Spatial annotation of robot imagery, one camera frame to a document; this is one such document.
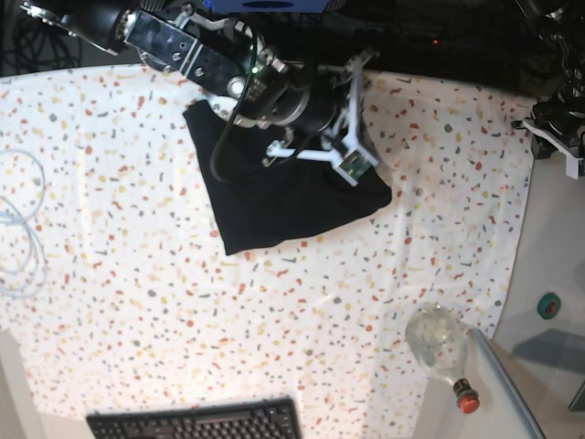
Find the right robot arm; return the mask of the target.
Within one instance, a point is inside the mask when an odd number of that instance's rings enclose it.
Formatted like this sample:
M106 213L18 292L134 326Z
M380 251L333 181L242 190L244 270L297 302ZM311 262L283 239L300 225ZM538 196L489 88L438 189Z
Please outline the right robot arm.
M342 70L285 61L235 16L208 18L185 2L25 1L29 16L113 55L134 48L151 68L199 85L227 127L284 129L264 166L297 157L328 162L350 180L378 165L364 126L364 67L373 50Z

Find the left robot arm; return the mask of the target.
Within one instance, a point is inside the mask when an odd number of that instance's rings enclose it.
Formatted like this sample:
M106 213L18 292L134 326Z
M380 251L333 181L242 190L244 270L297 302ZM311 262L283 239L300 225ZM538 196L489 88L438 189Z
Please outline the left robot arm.
M582 1L518 1L517 6L539 37L555 49L565 80L547 100L532 108L529 121L537 160L567 152L584 174L584 3Z

